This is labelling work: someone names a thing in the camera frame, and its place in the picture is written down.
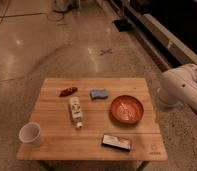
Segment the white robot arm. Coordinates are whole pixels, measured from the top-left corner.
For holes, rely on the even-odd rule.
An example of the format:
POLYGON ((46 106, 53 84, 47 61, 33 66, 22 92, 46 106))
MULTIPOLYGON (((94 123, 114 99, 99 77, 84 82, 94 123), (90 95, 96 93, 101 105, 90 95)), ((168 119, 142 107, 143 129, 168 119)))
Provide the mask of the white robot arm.
POLYGON ((184 102, 197 112, 197 65, 185 64, 163 72, 157 94, 163 106, 184 102))

